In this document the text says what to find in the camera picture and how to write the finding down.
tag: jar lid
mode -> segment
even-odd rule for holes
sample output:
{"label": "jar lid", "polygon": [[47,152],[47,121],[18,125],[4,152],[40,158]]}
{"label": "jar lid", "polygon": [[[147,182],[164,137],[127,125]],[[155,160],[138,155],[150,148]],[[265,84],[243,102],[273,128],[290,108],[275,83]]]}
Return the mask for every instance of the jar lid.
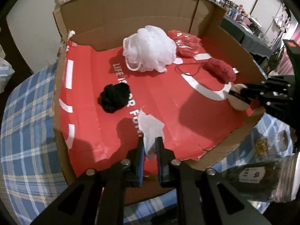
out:
{"label": "jar lid", "polygon": [[291,200],[296,199],[296,195],[298,193],[299,186],[300,186],[300,155],[298,153]]}

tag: pink curtain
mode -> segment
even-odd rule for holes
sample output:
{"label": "pink curtain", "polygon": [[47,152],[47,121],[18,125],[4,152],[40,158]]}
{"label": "pink curtain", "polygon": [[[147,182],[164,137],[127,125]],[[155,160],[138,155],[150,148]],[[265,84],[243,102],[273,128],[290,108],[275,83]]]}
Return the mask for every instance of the pink curtain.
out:
{"label": "pink curtain", "polygon": [[[300,46],[300,25],[296,28],[291,40],[294,40]],[[294,75],[293,65],[286,50],[276,71],[279,75]]]}

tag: robotic hand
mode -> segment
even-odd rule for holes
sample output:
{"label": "robotic hand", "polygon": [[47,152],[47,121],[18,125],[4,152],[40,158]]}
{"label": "robotic hand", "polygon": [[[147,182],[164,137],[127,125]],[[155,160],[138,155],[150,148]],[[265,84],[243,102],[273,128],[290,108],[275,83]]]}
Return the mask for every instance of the robotic hand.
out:
{"label": "robotic hand", "polygon": [[245,84],[237,97],[249,102],[257,99],[271,116],[285,122],[296,130],[300,137],[299,103],[300,103],[300,47],[293,40],[283,40],[286,51],[294,68],[294,75],[272,76],[260,84]]}

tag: dark green tablecloth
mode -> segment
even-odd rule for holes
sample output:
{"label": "dark green tablecloth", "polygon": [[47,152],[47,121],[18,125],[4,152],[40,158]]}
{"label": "dark green tablecloth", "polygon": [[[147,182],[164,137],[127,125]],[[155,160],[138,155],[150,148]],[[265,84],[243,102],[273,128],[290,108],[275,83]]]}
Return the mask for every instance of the dark green tablecloth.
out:
{"label": "dark green tablecloth", "polygon": [[256,35],[246,31],[237,21],[225,16],[221,28],[227,31],[249,53],[270,58],[272,50]]}

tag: red yarn ball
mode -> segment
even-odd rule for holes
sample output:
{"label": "red yarn ball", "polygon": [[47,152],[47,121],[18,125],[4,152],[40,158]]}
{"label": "red yarn ball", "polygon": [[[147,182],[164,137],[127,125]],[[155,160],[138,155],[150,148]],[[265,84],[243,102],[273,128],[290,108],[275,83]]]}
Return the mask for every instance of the red yarn ball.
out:
{"label": "red yarn ball", "polygon": [[236,80],[236,74],[232,67],[223,60],[210,58],[204,64],[203,68],[219,76],[225,83],[234,82]]}

